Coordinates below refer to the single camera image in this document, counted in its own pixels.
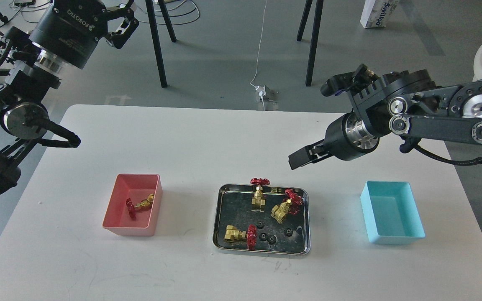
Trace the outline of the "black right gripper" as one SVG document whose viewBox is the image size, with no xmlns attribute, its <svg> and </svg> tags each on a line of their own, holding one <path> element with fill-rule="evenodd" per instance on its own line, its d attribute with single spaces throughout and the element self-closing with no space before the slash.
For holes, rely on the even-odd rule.
<svg viewBox="0 0 482 301">
<path fill-rule="evenodd" d="M 290 154 L 288 162 L 290 168 L 295 170 L 332 156 L 351 161 L 373 152 L 379 143 L 380 139 L 367 131 L 362 119 L 354 113 L 348 113 L 327 127 L 324 146 L 322 142 L 306 145 Z"/>
</svg>

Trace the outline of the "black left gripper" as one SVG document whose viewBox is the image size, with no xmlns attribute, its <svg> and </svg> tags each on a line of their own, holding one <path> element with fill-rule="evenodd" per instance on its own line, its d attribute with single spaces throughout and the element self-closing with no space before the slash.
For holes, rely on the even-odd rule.
<svg viewBox="0 0 482 301">
<path fill-rule="evenodd" d="M 107 33 L 107 22 L 95 17 L 106 9 L 107 20 L 123 19 L 116 31 L 105 35 L 110 46 L 121 49 L 139 26 L 135 8 L 134 0 L 108 8 L 100 0 L 52 0 L 29 39 L 82 69 Z"/>
</svg>

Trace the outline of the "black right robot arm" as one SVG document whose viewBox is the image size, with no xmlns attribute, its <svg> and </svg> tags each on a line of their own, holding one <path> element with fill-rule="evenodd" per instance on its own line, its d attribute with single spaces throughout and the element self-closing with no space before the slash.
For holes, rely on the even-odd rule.
<svg viewBox="0 0 482 301">
<path fill-rule="evenodd" d="M 360 158 L 390 133 L 404 140 L 402 153 L 415 149 L 451 165 L 482 164 L 482 156 L 449 160 L 419 144 L 424 138 L 482 145 L 482 80 L 441 87 L 426 70 L 377 76 L 361 64 L 356 71 L 329 78 L 320 91 L 325 97 L 347 93 L 352 112 L 329 124 L 324 139 L 292 153 L 291 169 L 332 156 L 344 161 Z"/>
</svg>

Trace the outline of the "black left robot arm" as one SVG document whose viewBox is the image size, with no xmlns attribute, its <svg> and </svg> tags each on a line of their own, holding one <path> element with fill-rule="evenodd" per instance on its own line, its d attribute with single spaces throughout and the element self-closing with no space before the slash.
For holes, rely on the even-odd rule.
<svg viewBox="0 0 482 301">
<path fill-rule="evenodd" d="M 52 0 L 32 31 L 0 32 L 0 195 L 17 185 L 18 165 L 36 144 L 76 148 L 79 137 L 49 119 L 42 105 L 59 88 L 61 69 L 82 69 L 101 38 L 122 48 L 139 21 L 133 2 Z"/>
</svg>

